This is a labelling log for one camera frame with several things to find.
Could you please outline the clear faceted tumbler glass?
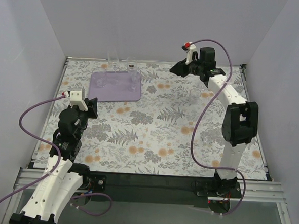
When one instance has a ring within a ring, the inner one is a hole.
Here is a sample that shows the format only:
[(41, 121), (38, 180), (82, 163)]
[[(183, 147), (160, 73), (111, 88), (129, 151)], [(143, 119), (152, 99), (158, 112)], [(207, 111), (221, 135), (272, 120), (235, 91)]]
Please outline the clear faceted tumbler glass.
[(105, 68), (100, 68), (93, 73), (94, 83), (97, 88), (102, 88), (107, 82), (107, 70)]

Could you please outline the clear plain drinking glass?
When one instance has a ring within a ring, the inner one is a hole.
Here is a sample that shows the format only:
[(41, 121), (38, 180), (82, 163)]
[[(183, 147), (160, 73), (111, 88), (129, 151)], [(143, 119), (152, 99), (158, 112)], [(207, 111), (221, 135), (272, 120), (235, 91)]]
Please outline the clear plain drinking glass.
[(107, 60), (108, 60), (108, 67), (109, 67), (114, 73), (117, 73), (117, 71), (118, 71), (118, 69), (119, 69), (120, 62), (119, 62), (118, 54), (117, 54), (116, 50), (115, 50), (115, 49), (110, 49), (110, 50), (108, 50), (107, 55), (108, 55), (108, 57), (107, 57)]

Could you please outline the clear champagne flute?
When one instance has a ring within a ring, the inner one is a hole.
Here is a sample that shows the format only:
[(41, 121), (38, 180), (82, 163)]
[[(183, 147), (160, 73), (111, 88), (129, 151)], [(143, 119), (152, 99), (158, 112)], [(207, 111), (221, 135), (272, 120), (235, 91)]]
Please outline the clear champagne flute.
[(135, 92), (137, 89), (137, 82), (138, 82), (138, 75), (139, 75), (137, 60), (134, 57), (128, 57), (126, 63), (127, 63), (126, 68), (131, 78), (130, 91)]

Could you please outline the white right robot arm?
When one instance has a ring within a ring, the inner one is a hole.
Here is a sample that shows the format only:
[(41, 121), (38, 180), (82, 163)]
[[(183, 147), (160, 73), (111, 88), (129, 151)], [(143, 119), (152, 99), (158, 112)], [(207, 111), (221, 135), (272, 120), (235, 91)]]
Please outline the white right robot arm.
[(203, 47), (197, 51), (192, 43), (185, 43), (185, 60), (177, 62), (170, 72), (180, 77), (193, 74), (218, 99), (226, 109), (221, 132), (225, 140), (223, 156), (218, 167), (213, 168), (214, 176), (196, 183), (200, 193), (213, 192), (224, 195), (236, 189), (238, 168), (242, 154), (251, 140), (257, 136), (258, 105), (243, 98), (230, 84), (230, 76), (216, 67), (215, 50)]

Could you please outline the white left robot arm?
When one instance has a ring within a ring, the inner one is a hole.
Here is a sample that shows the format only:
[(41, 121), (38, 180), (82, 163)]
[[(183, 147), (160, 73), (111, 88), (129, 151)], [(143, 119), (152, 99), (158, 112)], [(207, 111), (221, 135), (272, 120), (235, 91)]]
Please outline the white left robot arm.
[(9, 224), (57, 224), (74, 191), (87, 184), (88, 168), (74, 160), (88, 120), (98, 117), (97, 102), (97, 98), (85, 98), (83, 108), (70, 104), (59, 114), (42, 179), (21, 212), (12, 214)]

